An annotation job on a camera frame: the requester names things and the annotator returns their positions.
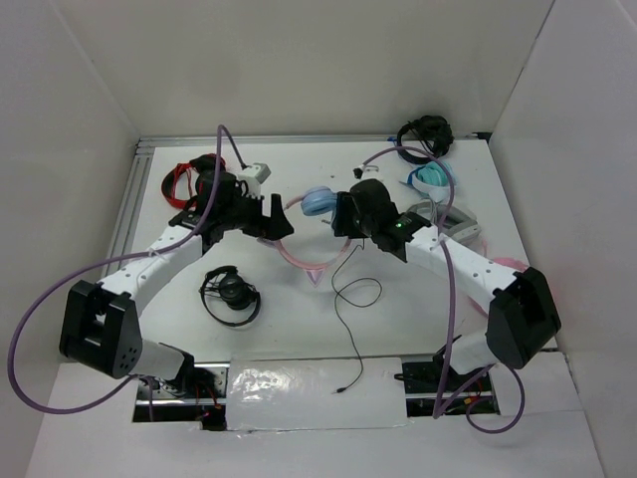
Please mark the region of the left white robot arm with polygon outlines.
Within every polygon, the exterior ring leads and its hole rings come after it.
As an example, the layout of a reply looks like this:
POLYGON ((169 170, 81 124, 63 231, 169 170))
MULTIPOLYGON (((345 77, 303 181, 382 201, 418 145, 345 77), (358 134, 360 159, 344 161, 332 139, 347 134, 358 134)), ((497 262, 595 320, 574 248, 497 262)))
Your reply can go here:
POLYGON ((139 317, 169 282, 200 260, 226 232, 239 230, 275 241, 293 233, 280 195, 271 197, 264 214, 261 186, 270 175, 264 163, 238 174, 209 171, 199 180, 194 210, 173 217, 140 257, 91 284, 81 280, 69 292, 60 338, 63 356, 112 378, 149 375, 175 397, 195 388, 191 354, 145 340, 139 317))

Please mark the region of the pink blue cat-ear headphones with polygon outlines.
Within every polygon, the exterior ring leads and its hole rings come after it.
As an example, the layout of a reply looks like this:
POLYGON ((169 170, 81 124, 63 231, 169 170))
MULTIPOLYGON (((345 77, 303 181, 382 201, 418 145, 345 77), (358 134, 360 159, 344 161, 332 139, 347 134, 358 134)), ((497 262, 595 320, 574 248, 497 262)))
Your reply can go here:
MULTIPOLYGON (((284 209, 288 210, 292 206, 299 204, 302 212, 307 217, 317 217, 330 213, 332 219, 335 218, 337 203, 337 194, 327 186, 317 186, 307 190, 304 194, 296 196, 290 199, 285 205, 284 209)), ((311 263, 302 261, 293 256, 284 246, 284 244, 278 241, 261 240, 261 243, 275 249, 281 255, 281 257, 290 265, 303 270, 310 283, 317 288, 322 281, 326 270, 341 259, 349 250, 351 246, 351 240, 346 239, 338 253, 328 261, 311 263)))

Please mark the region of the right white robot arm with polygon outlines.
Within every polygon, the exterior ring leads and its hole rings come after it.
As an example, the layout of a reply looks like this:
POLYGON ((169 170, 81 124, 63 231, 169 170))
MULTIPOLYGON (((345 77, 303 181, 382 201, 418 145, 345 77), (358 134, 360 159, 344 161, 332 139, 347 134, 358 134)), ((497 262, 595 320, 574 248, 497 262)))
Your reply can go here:
POLYGON ((526 367, 561 328, 541 271, 499 264, 443 234, 416 212, 398 211, 377 179, 337 194, 332 229, 337 237, 368 239, 402 262, 448 280, 452 295, 463 293, 486 312, 482 331, 452 339, 442 348, 434 377, 446 390, 458 389, 470 372, 487 365, 526 367))

